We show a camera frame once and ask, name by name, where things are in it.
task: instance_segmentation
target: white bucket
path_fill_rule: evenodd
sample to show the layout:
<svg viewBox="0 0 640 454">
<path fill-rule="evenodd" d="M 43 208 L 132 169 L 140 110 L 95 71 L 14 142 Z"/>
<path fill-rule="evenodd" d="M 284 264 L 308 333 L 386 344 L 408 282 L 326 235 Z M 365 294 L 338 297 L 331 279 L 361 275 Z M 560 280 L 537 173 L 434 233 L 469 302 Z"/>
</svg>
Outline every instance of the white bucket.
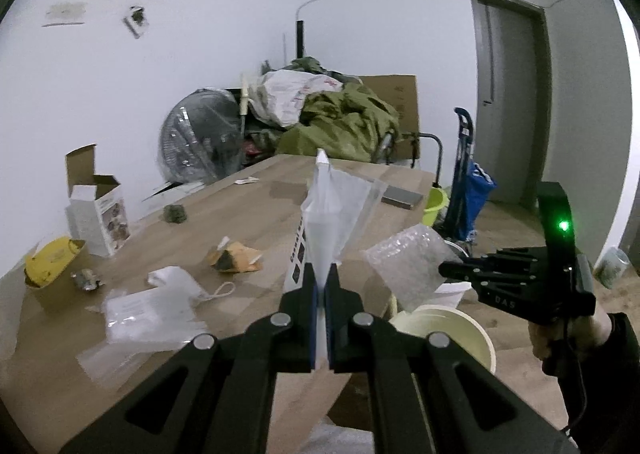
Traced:
<svg viewBox="0 0 640 454">
<path fill-rule="evenodd" d="M 416 337 L 426 337 L 435 331 L 446 333 L 492 374 L 495 374 L 494 344 L 482 326 L 460 310 L 424 304 L 412 313 L 401 311 L 390 322 L 398 331 Z"/>
</svg>

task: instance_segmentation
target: wooden table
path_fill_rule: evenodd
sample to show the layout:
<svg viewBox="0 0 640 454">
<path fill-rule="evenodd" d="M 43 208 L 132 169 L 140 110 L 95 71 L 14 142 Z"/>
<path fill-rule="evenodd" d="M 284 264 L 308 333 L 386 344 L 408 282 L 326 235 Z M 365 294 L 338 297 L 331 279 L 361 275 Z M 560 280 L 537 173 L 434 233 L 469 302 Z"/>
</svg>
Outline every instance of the wooden table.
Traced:
<svg viewBox="0 0 640 454">
<path fill-rule="evenodd" d="M 430 173 L 397 166 L 342 160 L 332 163 L 342 170 L 424 194 L 433 181 Z M 25 298 L 15 355 L 0 372 L 0 397 L 38 452 L 57 452 L 170 356 L 155 354 L 115 392 L 97 387 L 84 374 L 76 355 L 104 339 L 103 316 L 84 307 L 99 302 L 109 289 L 144 290 L 148 288 L 148 272 L 177 265 L 212 293 L 228 277 L 213 271 L 204 257 L 229 236 L 263 250 L 264 269 L 235 275 L 235 293 L 200 304 L 197 315 L 213 334 L 224 338 L 277 310 L 300 221 L 300 203 L 313 169 L 314 158 L 275 156 L 185 198 L 182 203 L 188 221 L 183 224 L 168 224 L 153 214 L 116 256 L 96 264 L 97 273 L 107 283 L 97 298 L 82 294 L 55 316 L 45 314 L 31 296 Z M 246 176 L 260 181 L 233 184 Z M 407 211 L 380 204 L 359 249 L 369 248 L 420 219 L 421 207 Z M 360 254 L 347 254 L 339 271 L 341 284 L 359 292 L 368 311 L 382 314 L 389 292 Z M 279 375 L 269 452 L 296 452 L 348 377 L 333 374 L 326 367 L 311 374 Z"/>
</svg>

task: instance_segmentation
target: person's arm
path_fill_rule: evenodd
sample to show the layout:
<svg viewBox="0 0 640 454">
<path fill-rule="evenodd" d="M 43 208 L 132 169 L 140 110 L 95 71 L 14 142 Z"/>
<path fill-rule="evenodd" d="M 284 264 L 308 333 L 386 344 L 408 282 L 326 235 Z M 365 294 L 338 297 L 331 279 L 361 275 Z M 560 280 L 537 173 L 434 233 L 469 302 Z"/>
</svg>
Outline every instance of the person's arm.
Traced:
<svg viewBox="0 0 640 454">
<path fill-rule="evenodd" d="M 562 338 L 562 325 L 529 326 L 534 354 L 550 355 L 549 343 Z M 570 323 L 587 394 L 586 411 L 571 430 L 584 453 L 635 452 L 640 445 L 640 348 L 628 318 L 608 315 L 599 305 L 592 317 Z M 579 380 L 559 379 L 571 423 L 580 413 Z"/>
</svg>

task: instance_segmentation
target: plastic-covered fan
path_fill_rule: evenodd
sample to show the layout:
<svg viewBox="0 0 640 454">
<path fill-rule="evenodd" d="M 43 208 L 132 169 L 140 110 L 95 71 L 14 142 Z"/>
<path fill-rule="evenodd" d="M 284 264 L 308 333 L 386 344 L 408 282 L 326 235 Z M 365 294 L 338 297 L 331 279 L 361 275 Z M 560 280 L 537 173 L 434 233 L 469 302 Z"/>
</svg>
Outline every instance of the plastic-covered fan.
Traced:
<svg viewBox="0 0 640 454">
<path fill-rule="evenodd" d="M 240 170 L 240 114 L 231 93 L 199 89 L 181 100 L 162 124 L 160 155 L 168 181 L 213 183 Z"/>
</svg>

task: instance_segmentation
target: door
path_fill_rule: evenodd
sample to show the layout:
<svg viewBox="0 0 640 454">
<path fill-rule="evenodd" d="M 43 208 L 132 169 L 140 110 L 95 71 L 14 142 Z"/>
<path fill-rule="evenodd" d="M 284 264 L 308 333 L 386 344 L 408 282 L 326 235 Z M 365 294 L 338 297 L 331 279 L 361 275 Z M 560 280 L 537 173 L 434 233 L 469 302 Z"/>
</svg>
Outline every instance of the door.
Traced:
<svg viewBox="0 0 640 454">
<path fill-rule="evenodd" d="M 478 0 L 474 13 L 479 39 L 474 160 L 498 185 L 489 199 L 530 207 L 548 130 L 546 91 L 540 92 L 548 88 L 542 20 L 505 0 Z"/>
</svg>

